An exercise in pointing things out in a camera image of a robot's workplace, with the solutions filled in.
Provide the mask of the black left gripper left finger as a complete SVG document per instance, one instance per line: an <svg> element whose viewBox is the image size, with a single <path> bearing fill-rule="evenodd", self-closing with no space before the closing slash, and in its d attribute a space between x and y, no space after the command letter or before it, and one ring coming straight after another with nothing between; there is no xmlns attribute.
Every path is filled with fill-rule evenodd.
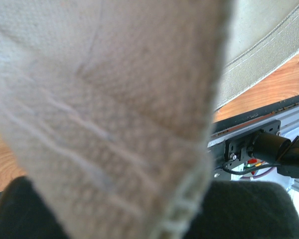
<svg viewBox="0 0 299 239"><path fill-rule="evenodd" d="M67 238L26 176L13 179L0 192L0 239Z"/></svg>

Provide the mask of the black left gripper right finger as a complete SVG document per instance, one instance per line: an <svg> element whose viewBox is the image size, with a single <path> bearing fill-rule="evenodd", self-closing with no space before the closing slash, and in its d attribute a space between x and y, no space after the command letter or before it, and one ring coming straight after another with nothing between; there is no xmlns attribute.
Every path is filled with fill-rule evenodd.
<svg viewBox="0 0 299 239"><path fill-rule="evenodd" d="M299 239L299 215L286 190L261 181L214 181L186 239Z"/></svg>

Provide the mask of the cream canvas tote bag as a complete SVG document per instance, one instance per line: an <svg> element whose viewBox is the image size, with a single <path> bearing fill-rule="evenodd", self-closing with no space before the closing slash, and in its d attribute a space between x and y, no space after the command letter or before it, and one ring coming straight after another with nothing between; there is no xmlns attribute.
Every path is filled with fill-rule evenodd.
<svg viewBox="0 0 299 239"><path fill-rule="evenodd" d="M184 239L214 111L299 51L299 1L0 0L0 134L68 239Z"/></svg>

